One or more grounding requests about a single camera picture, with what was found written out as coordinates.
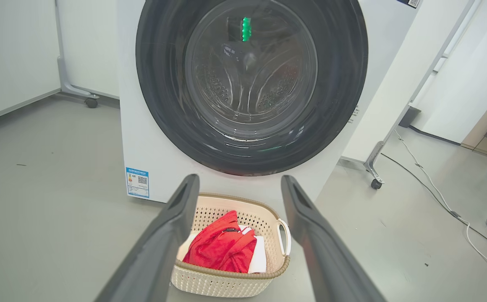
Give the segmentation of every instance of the beige plastic basket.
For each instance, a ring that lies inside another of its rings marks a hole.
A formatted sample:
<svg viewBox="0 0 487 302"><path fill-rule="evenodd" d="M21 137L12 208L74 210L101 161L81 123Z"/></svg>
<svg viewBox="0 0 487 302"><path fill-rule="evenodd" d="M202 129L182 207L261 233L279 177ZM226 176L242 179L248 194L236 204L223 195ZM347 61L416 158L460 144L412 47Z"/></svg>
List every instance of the beige plastic basket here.
<svg viewBox="0 0 487 302"><path fill-rule="evenodd" d="M257 201L225 195L201 193L191 229L196 235L231 210L238 212L238 224L250 226L257 236L264 237L266 273L232 273L203 268L182 262L189 244L184 243L176 256L171 283L182 291L212 297L245 298L260 294L270 282L285 272L290 262L290 230L277 213ZM285 229L286 249L280 226Z"/></svg>

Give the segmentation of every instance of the black cable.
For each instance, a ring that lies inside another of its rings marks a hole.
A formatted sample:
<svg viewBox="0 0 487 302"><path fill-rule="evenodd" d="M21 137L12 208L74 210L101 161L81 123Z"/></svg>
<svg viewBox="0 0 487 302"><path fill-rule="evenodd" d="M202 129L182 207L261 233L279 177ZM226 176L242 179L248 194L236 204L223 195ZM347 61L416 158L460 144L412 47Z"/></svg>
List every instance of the black cable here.
<svg viewBox="0 0 487 302"><path fill-rule="evenodd" d="M467 226L468 224L463 222L462 220L460 220L458 218L458 216L456 216L455 214L453 214L453 211L449 211L447 208L445 208L445 206L443 204L441 204L441 201L437 198L436 194L434 194L434 192L432 192L432 190L426 185L424 184L415 174L413 174L410 170L408 170L405 166L402 166L399 162L397 162L396 160L393 160L391 157L385 155L382 153L383 156L387 157L388 159L390 159L391 161L393 161L394 163L396 163L397 165L401 166L401 168L403 168L404 170L406 170L408 173L410 173L418 182L420 182L429 192L430 194L432 194L432 196L437 200L437 203L439 203L439 205L445 209L445 211L447 211L447 213L449 213L451 216L453 216L454 218L456 218L456 220L462 222L462 224L464 224L465 226ZM478 233L480 236L482 236L484 239L487 240L487 237L482 235L479 231L477 231L476 229L474 229L472 226L469 226L469 228L471 228L473 231L475 231L476 233Z"/></svg>

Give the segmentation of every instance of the gray floor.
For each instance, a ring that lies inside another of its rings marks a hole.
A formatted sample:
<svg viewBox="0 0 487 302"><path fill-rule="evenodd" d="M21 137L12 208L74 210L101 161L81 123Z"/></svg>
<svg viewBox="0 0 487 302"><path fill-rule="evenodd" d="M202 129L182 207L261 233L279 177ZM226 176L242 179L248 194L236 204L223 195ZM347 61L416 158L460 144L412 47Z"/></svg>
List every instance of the gray floor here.
<svg viewBox="0 0 487 302"><path fill-rule="evenodd" d="M399 129L449 205L487 235L487 157ZM401 143L383 153L424 179ZM89 302L159 204L127 197L119 110L54 96L0 118L0 302ZM369 187L341 161L316 201L390 302L486 301L487 262L465 228L411 175L381 157L386 184ZM470 232L487 255L487 242ZM310 301L303 252L249 301ZM222 301L180 292L168 301Z"/></svg>

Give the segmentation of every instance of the front-loading washing machine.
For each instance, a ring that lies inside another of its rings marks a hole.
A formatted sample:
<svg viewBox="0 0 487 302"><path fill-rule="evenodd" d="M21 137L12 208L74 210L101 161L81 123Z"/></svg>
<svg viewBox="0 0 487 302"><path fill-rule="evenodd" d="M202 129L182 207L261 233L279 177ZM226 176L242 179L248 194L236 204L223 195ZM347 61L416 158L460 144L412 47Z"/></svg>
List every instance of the front-loading washing machine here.
<svg viewBox="0 0 487 302"><path fill-rule="evenodd" d="M166 202L201 191L314 200L380 86L419 0L118 0L123 174Z"/></svg>

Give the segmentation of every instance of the basket rim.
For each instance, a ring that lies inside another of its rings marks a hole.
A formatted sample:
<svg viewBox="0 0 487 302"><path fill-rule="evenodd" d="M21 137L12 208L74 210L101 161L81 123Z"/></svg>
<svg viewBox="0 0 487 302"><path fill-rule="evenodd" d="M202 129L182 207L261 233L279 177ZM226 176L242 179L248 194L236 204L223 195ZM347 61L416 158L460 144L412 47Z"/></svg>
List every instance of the basket rim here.
<svg viewBox="0 0 487 302"><path fill-rule="evenodd" d="M263 204L259 201L255 201L255 200L251 200L251 199L247 199L247 198L242 198L242 197L231 196L231 195L216 194L216 193L199 193L199 197L214 197L214 198L232 199L235 201L241 201L243 203L254 204L257 206L261 206L261 207L265 208L266 210L269 210L276 219L279 219L279 215L277 214L277 212L272 207L270 207L269 205ZM193 264L182 262L181 260L178 260L178 259L176 259L176 261L175 261L175 266L178 266L181 269L194 271L196 273L204 273L207 275L213 275L216 277L226 277L226 278L234 278L234 279L265 280L265 279L274 279L274 278L282 275L286 271L286 268L288 267L289 263L290 263L290 256L288 256L288 255L284 256L283 265L278 270L274 271L273 273L234 273L232 271L222 271L222 270L203 268L203 266L196 266Z"/></svg>

